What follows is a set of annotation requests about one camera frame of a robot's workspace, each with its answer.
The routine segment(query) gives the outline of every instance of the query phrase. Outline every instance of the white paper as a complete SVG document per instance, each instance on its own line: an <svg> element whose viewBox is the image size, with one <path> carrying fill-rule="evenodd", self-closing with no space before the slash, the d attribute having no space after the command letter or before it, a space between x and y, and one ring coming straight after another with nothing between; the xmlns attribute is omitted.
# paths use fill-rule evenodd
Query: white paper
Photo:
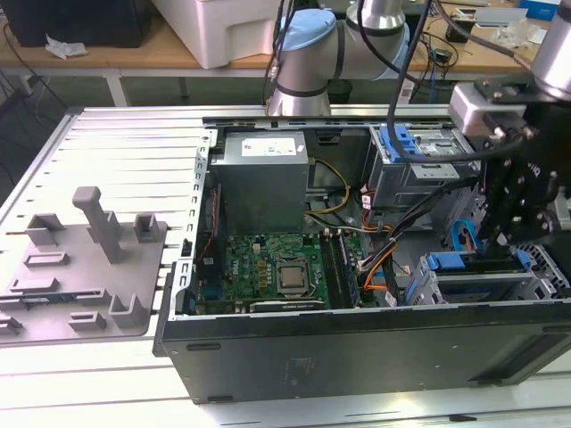
<svg viewBox="0 0 571 428"><path fill-rule="evenodd" d="M528 40L532 43L536 43L540 45L543 41L543 38L547 34L547 29L537 29Z"/></svg>
<svg viewBox="0 0 571 428"><path fill-rule="evenodd" d="M389 292L385 293L385 301L389 304L389 306L396 306L396 299Z"/></svg>
<svg viewBox="0 0 571 428"><path fill-rule="evenodd" d="M83 43L65 43L55 40L46 34L46 50L58 58L67 60L68 56L87 55L86 46Z"/></svg>
<svg viewBox="0 0 571 428"><path fill-rule="evenodd" d="M293 138L245 138L242 156L295 156Z"/></svg>

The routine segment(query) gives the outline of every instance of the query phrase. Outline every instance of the workbench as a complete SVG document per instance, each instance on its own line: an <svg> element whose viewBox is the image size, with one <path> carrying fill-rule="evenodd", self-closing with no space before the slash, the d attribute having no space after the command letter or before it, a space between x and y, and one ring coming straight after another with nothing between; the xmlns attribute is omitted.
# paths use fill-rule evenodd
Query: workbench
<svg viewBox="0 0 571 428"><path fill-rule="evenodd" d="M504 4L501 0L491 0L491 4L498 7L512 5L511 3ZM460 6L446 4L444 7L450 13ZM0 19L0 27L3 27L5 23L5 19ZM545 21L533 20L533 23L543 28L549 26L549 23ZM429 18L426 24L426 29L439 37L444 37L446 28L447 24L438 17ZM473 34L484 38L491 38L492 33L493 29L474 27L473 30ZM269 60L268 55L261 54L232 61L227 67L202 69L170 26L160 17L154 19L151 33L143 45L137 49L88 46L88 55L61 60L43 47L22 48L14 36L11 37L11 41L22 59L41 76L105 78L113 101L119 107L130 104L122 78L178 78L181 94L188 96L185 78L261 78ZM511 59L473 42L455 46L459 51L459 60L446 74L449 80L473 80L520 70ZM434 47L450 50L437 40L434 41ZM538 45L531 45L529 48L518 48L517 51L531 61L538 48ZM426 69L427 61L426 49L420 45L410 65L411 74L421 77ZM23 77L30 74L11 51L1 33L0 68L6 75Z"/></svg>
<svg viewBox="0 0 571 428"><path fill-rule="evenodd" d="M384 117L387 107L333 106L332 112L346 118ZM78 185L98 185L103 208L114 210L119 221L148 211L169 223L153 304L159 309L165 277L181 251L203 118L263 114L256 106L99 108L67 114L0 208L0 285L7 284L29 243L24 228L31 216L55 210L63 223L85 224L71 195ZM396 115L444 118L447 112L444 105L418 104L403 106ZM453 415L477 418L461 427L571 426L571 353L518 386L198 407L170 360L151 352L157 318L152 316L144 336L125 342L0 349L2 426L448 427ZM380 355L378 364L383 361Z"/></svg>

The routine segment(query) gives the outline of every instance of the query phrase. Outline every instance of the black computer case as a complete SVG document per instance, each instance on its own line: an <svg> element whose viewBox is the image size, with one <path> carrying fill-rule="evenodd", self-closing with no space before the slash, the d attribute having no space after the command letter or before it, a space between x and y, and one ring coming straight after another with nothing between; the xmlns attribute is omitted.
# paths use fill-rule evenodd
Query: black computer case
<svg viewBox="0 0 571 428"><path fill-rule="evenodd" d="M561 300L170 321L171 281L153 350L195 404L513 385L571 348Z"/></svg>
<svg viewBox="0 0 571 428"><path fill-rule="evenodd" d="M151 28L150 0L0 0L22 46L66 43L139 47Z"/></svg>

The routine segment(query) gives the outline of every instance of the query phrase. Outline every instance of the black equipment box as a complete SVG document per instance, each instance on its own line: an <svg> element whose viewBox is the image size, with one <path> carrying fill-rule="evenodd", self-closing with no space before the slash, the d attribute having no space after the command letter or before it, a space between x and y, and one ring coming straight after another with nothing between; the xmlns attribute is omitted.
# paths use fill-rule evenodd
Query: black equipment box
<svg viewBox="0 0 571 428"><path fill-rule="evenodd" d="M0 0L24 47L43 46L46 34L66 43L139 47L151 28L149 0Z"/></svg>

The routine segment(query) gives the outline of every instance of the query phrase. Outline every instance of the black cable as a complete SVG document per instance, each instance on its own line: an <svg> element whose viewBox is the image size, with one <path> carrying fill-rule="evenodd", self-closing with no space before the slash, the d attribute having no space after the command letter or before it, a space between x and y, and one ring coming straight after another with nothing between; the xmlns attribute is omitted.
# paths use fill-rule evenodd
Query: black cable
<svg viewBox="0 0 571 428"><path fill-rule="evenodd" d="M424 81L426 79L426 74L428 74L428 71L430 70L430 58L431 58L430 49L431 49L431 47L426 40L420 40L420 43L422 43L426 49L426 67L425 67L424 73L422 74L422 78L420 78L420 80ZM425 95L424 92L420 92L420 85L414 86L414 89L412 90L412 94L410 94L410 100L411 101L416 94Z"/></svg>
<svg viewBox="0 0 571 428"><path fill-rule="evenodd" d="M327 194L327 198L323 201L323 203L325 203L325 207L326 207L326 208L328 208L328 209L331 208L331 207L329 206L329 198L331 198L331 196L335 195L336 193L340 193L340 192L343 192L343 193L344 193L344 192L345 192L345 189L335 189L333 192L329 192L329 193ZM340 223L339 226L349 226L349 225L347 224L347 222L346 222L345 220L343 220L343 218L337 213L337 211L330 212L329 214L331 214L332 216L334 216L335 218L337 218L337 220L339 220L339 223Z"/></svg>
<svg viewBox="0 0 571 428"><path fill-rule="evenodd" d="M37 147L29 147L29 146L24 145L24 144L16 143L12 139L7 138L5 136L0 136L0 142L3 142L3 141L6 142L6 144L15 145L16 147L20 147L21 149L26 150L28 152L37 153Z"/></svg>
<svg viewBox="0 0 571 428"><path fill-rule="evenodd" d="M4 72L3 72L2 70L0 70L0 76L2 76L2 77L4 78L4 81L10 86L10 88L12 89L13 92L20 91L19 89L16 89L16 88L13 86L13 84L10 82L10 80L8 79L8 77L6 77L6 75L4 74ZM31 95L28 95L28 96L24 95L24 97L25 97L25 98L30 98ZM54 125L57 125L57 124L58 124L54 119L52 119L52 118L46 116L45 114L36 113L36 112L33 112L33 113L32 113L32 112L29 110L28 105L26 104L26 99L23 99L23 100L22 100L22 104L24 105L24 109L26 110L26 113L27 113L28 115L30 115L30 116L34 116L34 118L36 119L36 122L37 122L39 125L41 125L42 127L46 128L46 129L52 130L50 127L47 127L46 125L44 125L44 124L39 120L39 118L49 120L49 121L52 122Z"/></svg>
<svg viewBox="0 0 571 428"><path fill-rule="evenodd" d="M454 22L454 20L451 18L451 16L448 13L446 13L446 11L444 10L443 5L441 3L441 0L434 0L434 7L438 11L438 13L440 13L440 16L443 17L443 19L446 21L446 23L448 25L450 25L453 29L455 29L457 32L459 32L462 36L464 36L468 40L472 40L474 43L478 43L481 46L487 47L488 49L491 49L494 52L497 52L498 54L505 55L505 56L511 58L512 60L514 60L515 62L517 62L519 65L521 65L525 69L529 70L529 64L527 64L524 60L520 59L516 55L516 53L514 53L513 51L510 51L507 47L496 45L494 42L491 42L489 40L486 40L486 39L478 37L478 36L474 36L473 34L467 32L465 29L463 29L456 22Z"/></svg>
<svg viewBox="0 0 571 428"><path fill-rule="evenodd" d="M396 299L396 306L401 305L401 294L399 293L399 285L396 282L396 275L393 269L393 255L389 254L383 263L383 274L385 275L386 290Z"/></svg>
<svg viewBox="0 0 571 428"><path fill-rule="evenodd" d="M377 261L380 260L380 258L383 257L387 251L393 248L394 243L398 241L404 231L411 227L419 218L430 212L434 208L435 203L440 201L440 199L446 193L463 187L471 187L476 183L477 177L465 177L461 180L442 185L422 198L420 201L410 207L396 222L396 224L393 226L393 229L386 236L381 250L377 251L375 256L370 261L368 261L367 264L371 267L374 267Z"/></svg>
<svg viewBox="0 0 571 428"><path fill-rule="evenodd" d="M264 71L264 80L261 87L261 105L266 103L266 86L268 85L269 71L271 70L272 63L276 60L277 66L279 67L279 61L281 59L282 49L284 48L284 42L286 40L286 33L289 29L290 24L295 15L296 0L289 0L287 6L287 11L285 12L285 25L281 29L282 13L284 11L285 0L280 0L279 7L277 8L277 17L274 24L274 39L272 40L272 53L269 57L268 65Z"/></svg>
<svg viewBox="0 0 571 428"><path fill-rule="evenodd" d="M363 42L365 42L365 45L367 45L367 48L369 49L369 51L372 54L374 54L376 56L376 58L379 59L386 67L388 67L389 69L391 69L395 73L401 73L401 71L404 70L405 77L408 80L410 80L411 82L413 82L417 85L426 86L426 84L424 82L422 82L421 80L411 76L409 73L406 72L407 68L409 66L408 64L406 67L403 64L402 68L399 69L396 65L394 65L392 62L387 60L380 52L378 52L378 50L375 48L375 46L371 43L371 41L368 39L367 31L365 30L365 27L363 27L363 6L364 6L364 4L365 4L365 0L359 0L359 4L358 4L358 8L357 8L357 24L359 26L360 36L363 39ZM425 22L426 22L426 19L424 19L424 21L422 22L422 25L420 24L420 22L418 23L417 31L418 31L418 29L422 29L424 27ZM437 91L451 91L451 88L449 86L435 86L434 89Z"/></svg>
<svg viewBox="0 0 571 428"><path fill-rule="evenodd" d="M396 224L393 226L393 230L389 232L389 235L386 237L386 239L389 240L394 235L403 232L407 227L414 224L414 221L426 214L427 211L429 212L431 210L430 206L428 205L429 202L437 202L442 196L444 196L445 193L451 192L453 190L461 189L463 187L471 187L477 183L477 180L478 177L465 177L461 180L441 185L436 190L410 207L396 222Z"/></svg>
<svg viewBox="0 0 571 428"><path fill-rule="evenodd" d="M4 172L8 176L8 179L10 180L10 183L12 183L12 186L15 187L16 181L14 180L14 177L13 177L12 173L10 172L10 170L2 162L0 162L0 168L4 170Z"/></svg>
<svg viewBox="0 0 571 428"><path fill-rule="evenodd" d="M41 76L39 76L24 60L23 58L20 56L20 54L18 53L18 51L16 51L16 49L14 48L12 41L10 41L10 38L8 37L8 33L6 31L7 28L10 27L9 23L6 23L4 25L4 27L2 28L2 32L4 33L4 37L6 39L6 42L8 43L8 46L10 46L10 49L12 49L12 52L14 53L14 55L16 55L16 57L20 60L21 65L23 65L24 67L26 67L30 73L32 73L34 76L37 77L37 79L42 83L42 85L44 85L46 87L46 89L54 96L54 98L58 101L58 103L60 103L66 110L68 109L68 104L64 103L62 101L62 98L60 98L53 90L52 88L47 85L47 83L41 78Z"/></svg>
<svg viewBox="0 0 571 428"><path fill-rule="evenodd" d="M10 98L10 94L8 94L8 91L6 90L6 86L4 86L4 82L1 79L0 79L0 86L2 87L2 91L4 92L4 96L6 97L6 99ZM26 128L26 125L24 124L23 120L21 119L20 114L18 114L18 111L16 110L16 108L15 107L13 107L13 108L14 108L14 116L16 117L16 120L18 120L18 123L20 123L20 126L21 126L22 130L24 131L24 134L26 134L26 136L28 137L29 143L33 147L35 147L36 144L34 143L34 138L32 137L31 133Z"/></svg>
<svg viewBox="0 0 571 428"><path fill-rule="evenodd" d="M393 97L391 102L389 103L389 109L386 115L386 127L389 133L389 138L393 143L393 146L397 153L407 162L409 163L422 163L422 164L435 164L435 163L452 163L452 162L466 162L466 161L485 161L488 159L499 158L502 156L507 156L512 154L513 152L517 152L524 146L524 138L520 135L516 135L513 138L513 141L504 144L502 147L498 147L493 150L488 150L486 152L472 152L472 153L462 153L462 154L455 154L450 156L418 156L407 153L404 148L402 147L401 142L399 141L398 136L396 135L396 131L394 130L394 115L396 112L396 106L399 101L399 95L401 93L402 84L404 83L404 79L406 78L405 70L409 67L410 61L412 60L412 55L414 54L420 36L422 34L422 28L425 25L426 17L428 16L428 11L430 10L430 4L433 0L426 0L425 7L423 12L420 14L420 18L418 20L418 26L412 37L409 45L409 50L404 58L404 62L402 65L401 72L396 81L396 86L393 92Z"/></svg>

